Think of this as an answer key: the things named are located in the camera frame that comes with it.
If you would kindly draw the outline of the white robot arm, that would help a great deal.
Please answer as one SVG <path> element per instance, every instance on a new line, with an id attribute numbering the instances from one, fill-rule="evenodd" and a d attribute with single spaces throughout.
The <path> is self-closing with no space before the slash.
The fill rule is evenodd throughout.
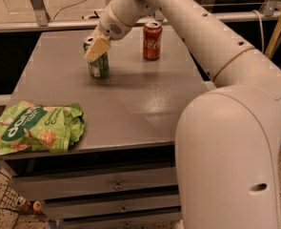
<path id="1" fill-rule="evenodd" d="M 281 70 L 193 0 L 111 0 L 89 61 L 160 10 L 215 88 L 181 114 L 175 163 L 185 229 L 281 229 Z"/>

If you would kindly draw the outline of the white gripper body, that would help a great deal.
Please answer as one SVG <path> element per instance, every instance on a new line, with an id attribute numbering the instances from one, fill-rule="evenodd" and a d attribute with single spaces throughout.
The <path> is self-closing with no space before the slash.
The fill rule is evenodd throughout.
<path id="1" fill-rule="evenodd" d="M 124 38 L 132 28 L 127 8 L 120 3 L 109 3 L 100 18 L 98 27 L 111 40 Z"/>

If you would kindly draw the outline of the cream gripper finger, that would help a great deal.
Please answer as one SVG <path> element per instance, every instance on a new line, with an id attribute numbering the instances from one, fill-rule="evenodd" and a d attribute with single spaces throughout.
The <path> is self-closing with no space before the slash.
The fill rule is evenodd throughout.
<path id="1" fill-rule="evenodd" d="M 90 42 L 85 52 L 85 59 L 88 62 L 97 60 L 102 54 L 110 49 L 110 40 L 104 36 L 96 36 Z"/>

